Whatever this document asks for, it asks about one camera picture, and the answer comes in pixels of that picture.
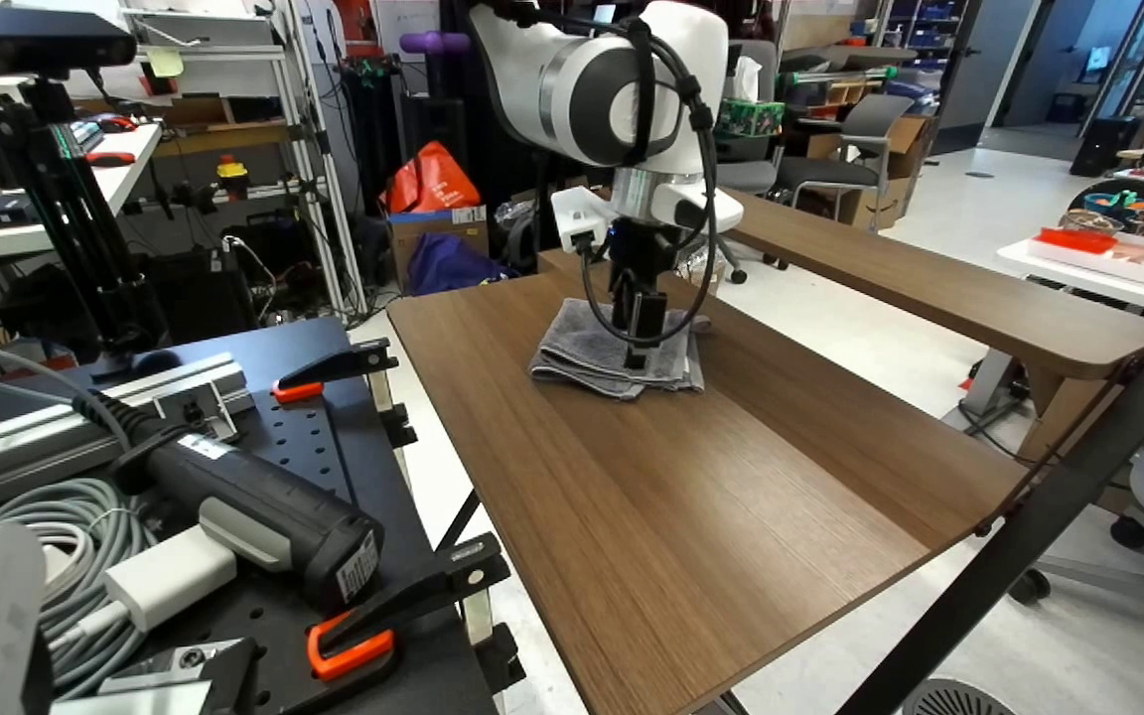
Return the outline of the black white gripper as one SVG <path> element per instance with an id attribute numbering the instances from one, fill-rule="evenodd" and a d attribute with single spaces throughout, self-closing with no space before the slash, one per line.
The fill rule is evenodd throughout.
<path id="1" fill-rule="evenodd" d="M 692 254 L 721 252 L 721 234 L 742 222 L 742 205 L 704 178 L 659 178 L 619 170 L 611 193 L 563 186 L 550 195 L 555 234 L 566 254 L 635 273 L 675 271 Z M 659 289 L 630 300 L 630 279 L 611 279 L 611 326 L 630 333 L 628 369 L 647 366 L 661 333 L 668 300 Z"/>

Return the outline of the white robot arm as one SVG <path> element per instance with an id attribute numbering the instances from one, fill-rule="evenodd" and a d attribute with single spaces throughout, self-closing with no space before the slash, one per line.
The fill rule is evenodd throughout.
<path id="1" fill-rule="evenodd" d="M 611 310 L 591 307 L 591 318 L 624 345 L 624 366 L 644 369 L 696 324 L 696 310 L 668 318 L 659 273 L 692 248 L 718 254 L 742 218 L 713 185 L 725 23 L 688 0 L 647 0 L 611 23 L 534 0 L 464 0 L 464 23 L 508 137 L 611 170 Z"/>

